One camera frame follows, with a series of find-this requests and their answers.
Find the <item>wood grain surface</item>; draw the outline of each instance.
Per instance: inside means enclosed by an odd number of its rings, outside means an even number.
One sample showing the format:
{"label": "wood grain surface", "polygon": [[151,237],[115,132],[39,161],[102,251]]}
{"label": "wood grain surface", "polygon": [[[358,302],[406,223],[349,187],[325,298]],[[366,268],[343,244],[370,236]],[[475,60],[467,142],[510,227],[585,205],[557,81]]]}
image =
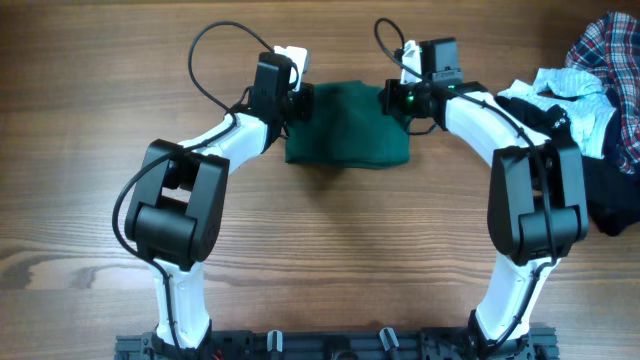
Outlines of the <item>wood grain surface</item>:
{"label": "wood grain surface", "polygon": [[[151,141],[220,122],[186,70],[208,23],[308,48],[306,81],[382,86],[399,75],[372,34],[386,16],[407,38],[457,37],[466,79],[498,91],[561,67],[607,10],[639,15],[633,1],[590,0],[73,3],[0,7],[1,359],[109,359],[117,334],[155,326],[150,272],[118,246],[110,214]],[[197,76],[230,103],[259,51],[241,31],[215,30],[196,50]],[[385,171],[292,166],[278,142],[239,169],[206,261],[214,326],[464,325],[495,257],[489,169],[441,131],[412,139],[411,156]],[[592,227],[548,280],[532,320],[557,327],[563,359],[640,357],[639,235]]]}

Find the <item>checkered fabric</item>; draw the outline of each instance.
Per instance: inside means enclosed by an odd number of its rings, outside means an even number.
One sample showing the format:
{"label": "checkered fabric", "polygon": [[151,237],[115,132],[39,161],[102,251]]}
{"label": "checkered fabric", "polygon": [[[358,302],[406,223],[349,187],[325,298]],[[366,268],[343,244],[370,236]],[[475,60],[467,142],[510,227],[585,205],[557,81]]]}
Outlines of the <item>checkered fabric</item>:
{"label": "checkered fabric", "polygon": [[587,71],[620,98],[618,166],[633,174],[640,163],[640,23],[611,12],[590,24],[573,45],[565,66]]}

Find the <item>green cloth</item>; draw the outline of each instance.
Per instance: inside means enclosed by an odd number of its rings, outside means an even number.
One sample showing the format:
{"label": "green cloth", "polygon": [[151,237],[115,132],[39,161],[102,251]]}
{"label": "green cloth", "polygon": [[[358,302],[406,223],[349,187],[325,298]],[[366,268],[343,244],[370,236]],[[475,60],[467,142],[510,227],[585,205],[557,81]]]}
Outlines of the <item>green cloth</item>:
{"label": "green cloth", "polygon": [[362,81],[316,85],[311,119],[288,124],[286,162],[367,169],[407,163],[409,135],[382,114],[381,90]]}

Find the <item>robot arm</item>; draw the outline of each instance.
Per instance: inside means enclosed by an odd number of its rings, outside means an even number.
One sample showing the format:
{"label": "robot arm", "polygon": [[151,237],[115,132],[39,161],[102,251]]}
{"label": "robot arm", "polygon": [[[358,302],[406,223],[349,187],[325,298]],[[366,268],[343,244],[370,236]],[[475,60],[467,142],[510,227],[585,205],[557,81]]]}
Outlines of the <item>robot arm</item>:
{"label": "robot arm", "polygon": [[[227,177],[269,148],[279,137],[287,116],[300,117],[308,112],[308,101],[303,99],[313,89],[301,84],[307,57],[306,49],[291,46],[260,54],[247,105],[234,106],[233,114],[226,114],[222,123],[201,136],[180,144],[156,140],[147,150],[143,167],[161,156],[175,155],[138,181],[125,233],[136,242],[143,259],[155,261],[170,276],[171,309],[167,306],[165,278],[149,265],[159,306],[155,336],[164,344],[176,345],[169,311],[180,348],[198,348],[211,331],[204,303],[203,261],[219,233]],[[282,103],[289,107],[283,109]],[[213,138],[216,140],[189,153],[181,151]],[[188,202],[162,194],[163,188],[177,187],[191,192]]]}
{"label": "robot arm", "polygon": [[579,150],[570,139],[552,140],[520,123],[501,109],[480,84],[462,83],[455,39],[427,41],[420,46],[409,40],[401,55],[403,65],[418,74],[424,71],[432,83],[502,111],[522,128],[547,164],[549,172],[545,177],[535,173],[529,144],[495,111],[443,93],[439,86],[420,84],[422,80],[405,69],[399,81],[387,80],[385,112],[433,117],[492,167],[487,223],[498,254],[487,293],[469,320],[473,345],[468,348],[473,349],[470,357],[482,357],[501,341],[503,345],[492,355],[519,353],[524,346],[521,339],[529,333],[533,306],[559,261],[550,257],[544,210],[540,197],[534,195],[533,184],[547,182],[552,189],[551,231],[558,256],[564,257],[574,242],[586,236],[588,229]]}

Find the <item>pile of clothes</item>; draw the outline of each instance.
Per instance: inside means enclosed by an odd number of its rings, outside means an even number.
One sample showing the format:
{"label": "pile of clothes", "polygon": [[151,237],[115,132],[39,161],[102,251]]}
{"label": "pile of clothes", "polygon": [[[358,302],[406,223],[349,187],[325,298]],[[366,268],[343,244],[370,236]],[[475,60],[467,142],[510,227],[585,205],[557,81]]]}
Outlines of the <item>pile of clothes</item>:
{"label": "pile of clothes", "polygon": [[496,101],[536,131],[571,136],[583,155],[587,207],[620,234],[640,221],[640,23],[612,12],[590,24],[564,69],[516,80]]}

